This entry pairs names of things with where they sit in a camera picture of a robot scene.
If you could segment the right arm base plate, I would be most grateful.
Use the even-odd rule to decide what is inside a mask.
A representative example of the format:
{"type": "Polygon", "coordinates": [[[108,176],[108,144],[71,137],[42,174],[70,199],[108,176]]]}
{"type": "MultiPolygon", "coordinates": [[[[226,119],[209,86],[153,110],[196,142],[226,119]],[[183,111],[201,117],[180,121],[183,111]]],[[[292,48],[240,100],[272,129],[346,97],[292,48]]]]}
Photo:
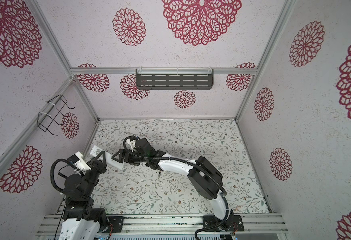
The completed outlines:
{"type": "Polygon", "coordinates": [[[230,215],[222,225],[217,227],[220,222],[215,216],[203,216],[203,226],[206,232],[243,232],[244,224],[240,215],[230,215]]]}

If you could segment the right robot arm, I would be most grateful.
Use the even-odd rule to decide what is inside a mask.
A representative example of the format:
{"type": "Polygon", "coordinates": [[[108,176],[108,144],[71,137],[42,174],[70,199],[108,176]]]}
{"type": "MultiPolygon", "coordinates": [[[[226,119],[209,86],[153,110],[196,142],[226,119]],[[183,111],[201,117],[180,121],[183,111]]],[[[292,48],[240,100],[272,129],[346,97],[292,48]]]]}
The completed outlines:
{"type": "Polygon", "coordinates": [[[227,221],[231,214],[223,187],[223,175],[205,157],[196,160],[174,157],[153,148],[147,139],[126,137],[122,149],[106,158],[106,162],[122,169],[123,164],[138,166],[141,163],[153,170],[186,176],[199,195],[209,200],[217,221],[227,221]]]}

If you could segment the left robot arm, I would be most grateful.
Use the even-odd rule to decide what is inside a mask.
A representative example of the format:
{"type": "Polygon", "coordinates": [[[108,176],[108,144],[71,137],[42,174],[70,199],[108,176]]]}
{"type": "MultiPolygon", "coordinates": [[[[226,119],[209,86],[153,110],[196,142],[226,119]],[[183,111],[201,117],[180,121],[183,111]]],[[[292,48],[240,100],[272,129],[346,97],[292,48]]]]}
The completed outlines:
{"type": "Polygon", "coordinates": [[[104,208],[94,208],[91,198],[98,178],[106,172],[105,151],[100,151],[89,164],[90,169],[84,173],[73,174],[69,177],[58,173],[65,179],[64,188],[58,187],[54,180],[54,170],[58,163],[63,162],[71,168],[79,167],[73,162],[80,157],[73,155],[68,160],[58,159],[50,168],[50,181],[54,189],[65,195],[65,208],[62,214],[62,224],[59,234],[60,240],[94,240],[98,232],[109,227],[109,220],[104,208]]]}

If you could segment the white remote control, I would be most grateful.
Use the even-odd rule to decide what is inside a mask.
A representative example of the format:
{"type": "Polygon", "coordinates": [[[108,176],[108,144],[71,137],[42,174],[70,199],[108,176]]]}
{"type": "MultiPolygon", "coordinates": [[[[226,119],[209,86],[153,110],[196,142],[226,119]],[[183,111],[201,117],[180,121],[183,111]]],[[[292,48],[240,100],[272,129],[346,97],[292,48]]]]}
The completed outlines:
{"type": "MultiPolygon", "coordinates": [[[[103,151],[103,149],[99,148],[98,146],[93,146],[92,149],[89,152],[89,155],[92,157],[95,157],[100,151],[103,151]]],[[[111,159],[112,154],[108,153],[105,151],[105,160],[108,166],[115,167],[119,170],[123,169],[123,164],[120,164],[118,162],[115,162],[111,159]]]]}

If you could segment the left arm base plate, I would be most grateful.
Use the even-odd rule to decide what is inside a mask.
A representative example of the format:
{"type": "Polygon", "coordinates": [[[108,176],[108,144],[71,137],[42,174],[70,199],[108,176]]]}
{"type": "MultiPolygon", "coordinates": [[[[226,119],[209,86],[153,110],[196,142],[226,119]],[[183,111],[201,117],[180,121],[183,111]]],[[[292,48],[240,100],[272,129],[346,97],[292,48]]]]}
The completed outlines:
{"type": "Polygon", "coordinates": [[[108,224],[105,233],[121,233],[124,217],[108,216],[108,224]]]}

